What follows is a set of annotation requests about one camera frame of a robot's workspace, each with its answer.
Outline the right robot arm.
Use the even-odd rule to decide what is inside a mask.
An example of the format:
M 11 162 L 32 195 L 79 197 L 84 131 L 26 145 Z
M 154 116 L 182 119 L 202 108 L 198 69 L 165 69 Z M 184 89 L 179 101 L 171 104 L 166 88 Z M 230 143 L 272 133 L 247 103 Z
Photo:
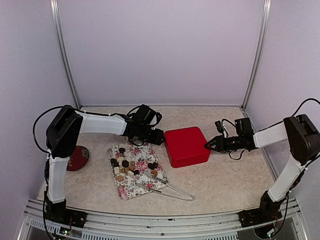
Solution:
M 260 131 L 254 131 L 251 120 L 236 119 L 236 136 L 229 136 L 222 121 L 215 122 L 220 135 L 204 147 L 221 154 L 237 150 L 277 150 L 283 169 L 274 184 L 263 193 L 259 207 L 239 213 L 242 227 L 268 223 L 282 217 L 280 207 L 290 191 L 300 182 L 310 163 L 320 156 L 320 132 L 306 114 L 289 116 Z

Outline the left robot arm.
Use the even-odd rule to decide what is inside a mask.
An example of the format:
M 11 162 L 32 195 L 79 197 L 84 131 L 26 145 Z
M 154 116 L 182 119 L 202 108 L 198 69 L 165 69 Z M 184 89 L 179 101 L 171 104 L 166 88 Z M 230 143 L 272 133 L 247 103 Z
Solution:
M 164 131 L 156 128 L 162 119 L 159 112 L 142 104 L 129 113 L 95 113 L 70 105 L 57 106 L 57 115 L 46 129 L 47 155 L 44 170 L 45 191 L 43 218 L 69 227 L 83 228 L 87 213 L 67 208 L 65 178 L 70 157 L 81 134 L 112 134 L 128 138 L 130 143 L 161 145 Z

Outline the metal tongs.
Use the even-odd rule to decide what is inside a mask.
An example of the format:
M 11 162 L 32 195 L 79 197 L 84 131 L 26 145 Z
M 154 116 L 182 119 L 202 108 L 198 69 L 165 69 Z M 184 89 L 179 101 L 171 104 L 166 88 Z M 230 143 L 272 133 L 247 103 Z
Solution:
M 144 172 L 143 173 L 148 179 L 152 179 L 152 180 L 157 180 L 158 182 L 162 183 L 164 185 L 164 187 L 168 187 L 170 189 L 172 189 L 173 191 L 179 193 L 179 195 L 175 195 L 172 193 L 168 193 L 168 192 L 163 192 L 162 190 L 158 190 L 158 189 L 154 189 L 152 187 L 149 187 L 146 183 L 142 183 L 142 182 L 136 182 L 135 185 L 141 189 L 144 189 L 146 191 L 149 192 L 153 192 L 153 193 L 157 193 L 159 195 L 163 195 L 169 198 L 173 198 L 173 199 L 177 199 L 177 200 L 182 200 L 182 201 L 186 201 L 186 202 L 192 202 L 195 200 L 195 197 L 191 194 L 189 194 L 188 192 L 179 189 L 178 187 L 170 184 L 167 180 L 164 180 L 158 176 L 155 176 L 154 174 L 152 174 L 151 172 Z

